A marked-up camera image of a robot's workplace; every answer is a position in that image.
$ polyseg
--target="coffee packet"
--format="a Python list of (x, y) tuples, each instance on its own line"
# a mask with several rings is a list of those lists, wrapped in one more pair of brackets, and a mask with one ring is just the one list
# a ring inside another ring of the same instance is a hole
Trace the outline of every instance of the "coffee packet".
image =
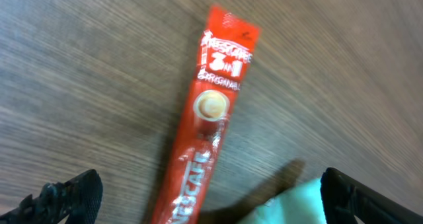
[(259, 29), (213, 6), (152, 224), (196, 223)]

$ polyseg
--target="teal fabric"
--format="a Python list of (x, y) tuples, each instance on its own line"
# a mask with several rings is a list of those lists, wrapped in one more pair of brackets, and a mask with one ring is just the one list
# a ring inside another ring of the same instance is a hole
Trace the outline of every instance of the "teal fabric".
[(257, 207), (238, 224), (326, 223), (320, 179), (285, 191)]

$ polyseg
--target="wood grain surface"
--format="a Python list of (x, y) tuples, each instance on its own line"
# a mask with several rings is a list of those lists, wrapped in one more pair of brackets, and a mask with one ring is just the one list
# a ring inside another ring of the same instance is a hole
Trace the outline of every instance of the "wood grain surface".
[(0, 0), (0, 213), (95, 168), (145, 222), (212, 3), (262, 34), (200, 222), (326, 167), (423, 214), (423, 0)]

